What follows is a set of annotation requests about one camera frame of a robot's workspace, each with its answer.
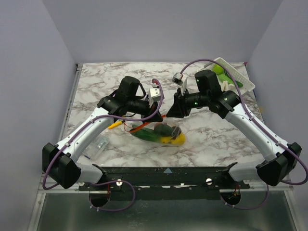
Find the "dark green avocado toy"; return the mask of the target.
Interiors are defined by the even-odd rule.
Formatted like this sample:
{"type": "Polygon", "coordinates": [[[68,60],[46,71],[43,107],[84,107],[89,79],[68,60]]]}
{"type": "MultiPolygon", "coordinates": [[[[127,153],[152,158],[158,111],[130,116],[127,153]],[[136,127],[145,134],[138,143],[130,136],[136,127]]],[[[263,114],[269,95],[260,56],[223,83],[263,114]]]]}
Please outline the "dark green avocado toy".
{"type": "Polygon", "coordinates": [[[173,129],[168,124],[158,123],[154,127],[154,132],[163,137],[171,136],[173,129]]]}

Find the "clear zip bag orange zipper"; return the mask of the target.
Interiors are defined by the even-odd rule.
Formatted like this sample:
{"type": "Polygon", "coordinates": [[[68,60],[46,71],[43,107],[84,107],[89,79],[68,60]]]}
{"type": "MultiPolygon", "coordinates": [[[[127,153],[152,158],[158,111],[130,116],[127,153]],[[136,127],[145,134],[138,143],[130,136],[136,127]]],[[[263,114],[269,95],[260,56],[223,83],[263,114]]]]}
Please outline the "clear zip bag orange zipper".
{"type": "Polygon", "coordinates": [[[162,146],[182,146],[186,136],[180,125],[172,118],[163,115],[162,122],[124,122],[124,131],[142,141],[162,146]]]}

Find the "white green bok choy toy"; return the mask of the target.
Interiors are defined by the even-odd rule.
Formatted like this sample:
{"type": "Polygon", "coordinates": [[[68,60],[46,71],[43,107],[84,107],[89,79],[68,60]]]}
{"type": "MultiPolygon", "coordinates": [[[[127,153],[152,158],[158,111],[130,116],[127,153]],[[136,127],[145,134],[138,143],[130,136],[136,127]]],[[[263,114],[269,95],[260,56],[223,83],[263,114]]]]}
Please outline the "white green bok choy toy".
{"type": "Polygon", "coordinates": [[[156,134],[153,129],[150,128],[142,128],[131,133],[131,135],[144,141],[160,142],[160,136],[156,134]]]}

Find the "yellow corn toy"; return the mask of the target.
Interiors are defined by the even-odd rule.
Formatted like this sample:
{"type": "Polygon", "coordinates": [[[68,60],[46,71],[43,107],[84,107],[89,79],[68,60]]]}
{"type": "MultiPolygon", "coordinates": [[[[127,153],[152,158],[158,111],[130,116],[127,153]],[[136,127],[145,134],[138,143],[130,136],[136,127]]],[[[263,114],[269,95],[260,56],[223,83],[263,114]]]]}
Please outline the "yellow corn toy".
{"type": "Polygon", "coordinates": [[[162,144],[171,144],[171,140],[172,140],[171,137],[161,137],[161,138],[160,138],[160,142],[161,142],[162,144]]]}

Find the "yellow round lemon toy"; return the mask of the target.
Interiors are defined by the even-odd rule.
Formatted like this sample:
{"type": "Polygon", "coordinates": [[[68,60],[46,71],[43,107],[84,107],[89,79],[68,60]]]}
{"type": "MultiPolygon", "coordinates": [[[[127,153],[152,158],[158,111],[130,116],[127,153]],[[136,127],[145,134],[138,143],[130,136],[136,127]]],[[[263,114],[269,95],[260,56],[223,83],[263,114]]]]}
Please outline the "yellow round lemon toy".
{"type": "Polygon", "coordinates": [[[183,133],[179,134],[175,139],[171,140],[171,144],[175,146],[182,146],[186,141],[186,137],[183,133]]]}

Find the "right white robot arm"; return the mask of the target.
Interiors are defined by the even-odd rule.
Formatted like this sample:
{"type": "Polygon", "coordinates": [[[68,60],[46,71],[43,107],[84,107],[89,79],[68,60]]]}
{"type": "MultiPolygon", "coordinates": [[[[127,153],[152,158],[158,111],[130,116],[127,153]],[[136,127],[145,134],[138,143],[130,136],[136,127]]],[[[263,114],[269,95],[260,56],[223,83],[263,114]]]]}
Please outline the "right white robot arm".
{"type": "Polygon", "coordinates": [[[229,172],[222,175],[222,185],[231,189],[243,180],[262,180],[270,186],[282,182],[296,166],[296,157],[302,151],[300,145],[296,142],[288,143],[274,134],[242,104],[234,91],[222,91],[213,71],[202,70],[194,77],[199,91],[189,93],[188,90],[178,88],[167,117],[184,118],[193,108],[208,107],[211,112],[237,127],[264,158],[261,162],[233,164],[229,172]]]}

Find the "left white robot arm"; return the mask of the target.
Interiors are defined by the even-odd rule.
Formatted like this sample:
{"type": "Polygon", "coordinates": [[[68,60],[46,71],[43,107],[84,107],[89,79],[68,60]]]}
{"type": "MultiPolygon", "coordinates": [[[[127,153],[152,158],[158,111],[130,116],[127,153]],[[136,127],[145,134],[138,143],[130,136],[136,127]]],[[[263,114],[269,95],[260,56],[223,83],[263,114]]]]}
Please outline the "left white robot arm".
{"type": "Polygon", "coordinates": [[[56,185],[64,189],[72,187],[75,183],[90,183],[96,190],[102,190],[107,183],[103,171],[96,166],[78,165],[77,161],[88,145],[105,129],[117,120],[134,122],[135,119],[126,116],[126,113],[140,115],[140,122],[161,122],[163,120],[159,109],[164,99],[163,89],[157,79],[152,79],[157,87],[154,89],[158,95],[148,97],[144,101],[137,96],[138,88],[142,88],[140,81],[134,77],[124,77],[118,89],[112,94],[101,98],[91,115],[71,134],[55,145],[47,143],[42,150],[42,170],[45,173],[42,187],[46,186],[47,177],[56,181],[56,185]]]}

